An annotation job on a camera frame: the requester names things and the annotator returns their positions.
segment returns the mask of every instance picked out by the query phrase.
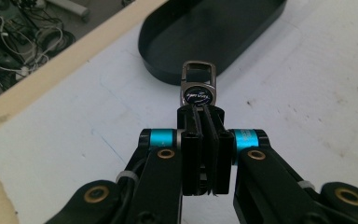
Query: white cable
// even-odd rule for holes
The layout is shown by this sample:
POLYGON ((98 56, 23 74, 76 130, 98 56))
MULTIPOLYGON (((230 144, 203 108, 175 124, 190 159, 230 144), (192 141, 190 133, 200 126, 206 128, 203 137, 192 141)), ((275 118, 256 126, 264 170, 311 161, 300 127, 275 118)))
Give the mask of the white cable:
POLYGON ((0 69, 4 70, 4 71, 8 71, 8 72, 21 72, 20 69, 10 69, 10 68, 4 68, 0 66, 0 69))
POLYGON ((139 180, 139 177, 136 173, 134 173, 133 171, 121 171, 118 176, 116 177, 116 183, 118 183, 118 180, 121 178, 121 177, 128 177, 128 178, 131 178, 133 179, 133 181, 135 181, 135 183, 138 182, 139 180))
MULTIPOLYGON (((46 26, 43 27, 42 29, 40 29, 38 32, 36 32, 35 36, 38 37, 40 35, 40 33, 42 32, 46 32, 46 30, 58 30, 60 32, 60 38, 54 43, 52 44, 50 47, 48 47, 45 51, 43 51, 42 53, 39 54, 39 56, 34 60, 34 63, 39 63, 39 61, 41 60, 42 57, 45 57, 47 59, 47 62, 49 60, 49 57, 46 55, 46 53, 48 53, 50 50, 54 49, 55 47, 57 47, 58 44, 60 44, 60 42, 62 41, 63 38, 63 32, 60 28, 56 27, 56 26, 46 26)), ((32 58, 35 58, 37 55, 29 57, 28 59, 25 60, 25 63, 30 62, 30 60, 32 58)))
POLYGON ((298 184, 302 189, 315 189, 315 186, 313 186, 313 184, 310 183, 308 180, 298 181, 297 184, 298 184))
POLYGON ((30 54, 30 53, 34 54, 34 48, 35 48, 34 42, 31 41, 26 35, 24 35, 24 34, 21 33, 21 32, 16 31, 15 33, 19 33, 20 35, 22 35, 22 36, 31 44, 31 48, 30 48, 28 51, 23 52, 23 53, 17 52, 16 50, 12 49, 12 48, 7 44, 7 42, 6 42, 5 39, 4 39, 4 36, 8 36, 8 33, 4 32, 5 19, 4 19, 3 17, 0 17, 0 18, 1 18, 1 20, 2 20, 1 27, 0 27, 0 34, 1 34, 1 39, 2 39, 2 41, 4 42, 5 46, 6 46, 10 51, 12 51, 13 53, 18 54, 18 55, 27 55, 27 54, 30 54))

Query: blue ring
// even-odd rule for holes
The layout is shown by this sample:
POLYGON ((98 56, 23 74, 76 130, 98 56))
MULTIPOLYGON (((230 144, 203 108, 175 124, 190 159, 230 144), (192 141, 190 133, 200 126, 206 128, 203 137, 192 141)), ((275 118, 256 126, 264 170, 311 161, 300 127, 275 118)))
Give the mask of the blue ring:
POLYGON ((240 153, 248 147, 258 147, 257 133, 253 129, 234 129, 235 140, 237 142, 237 157, 235 165, 238 164, 240 153))
POLYGON ((150 147, 172 147, 173 129, 152 129, 150 147))

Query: black container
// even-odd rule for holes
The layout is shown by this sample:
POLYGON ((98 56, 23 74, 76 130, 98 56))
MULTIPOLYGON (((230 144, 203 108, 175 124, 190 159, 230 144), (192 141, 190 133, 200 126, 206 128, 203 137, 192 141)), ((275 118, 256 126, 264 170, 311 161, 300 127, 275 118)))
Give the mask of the black container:
POLYGON ((148 16, 138 49, 147 70, 180 85, 189 60, 222 73, 283 12, 286 0, 170 0, 148 16))

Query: white surface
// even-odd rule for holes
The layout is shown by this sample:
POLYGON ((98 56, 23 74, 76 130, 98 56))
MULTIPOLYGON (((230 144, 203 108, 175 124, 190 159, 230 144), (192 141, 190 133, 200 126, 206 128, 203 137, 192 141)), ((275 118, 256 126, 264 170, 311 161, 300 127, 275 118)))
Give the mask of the white surface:
MULTIPOLYGON (((0 179, 21 223, 46 221, 85 183, 114 180, 143 128, 175 128, 179 88, 147 73, 139 28, 0 128, 0 179)), ((317 188, 358 187, 358 1, 289 1, 217 91, 228 129, 264 129, 317 188)), ((183 223, 238 223, 232 191, 185 198, 183 223)))

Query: cable tie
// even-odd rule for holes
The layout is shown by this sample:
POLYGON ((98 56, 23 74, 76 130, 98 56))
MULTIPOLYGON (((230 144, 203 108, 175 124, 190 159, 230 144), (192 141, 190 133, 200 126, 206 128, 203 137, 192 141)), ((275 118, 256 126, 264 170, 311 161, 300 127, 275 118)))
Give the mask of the cable tie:
POLYGON ((297 184, 298 184, 302 189, 315 189, 315 186, 313 186, 313 184, 310 183, 308 180, 298 181, 297 184))
POLYGON ((128 178, 131 178, 133 179, 133 181, 135 181, 135 184, 138 182, 139 180, 139 177, 136 173, 134 173, 133 171, 121 171, 118 176, 116 177, 116 183, 118 183, 118 180, 121 178, 121 177, 128 177, 128 178))

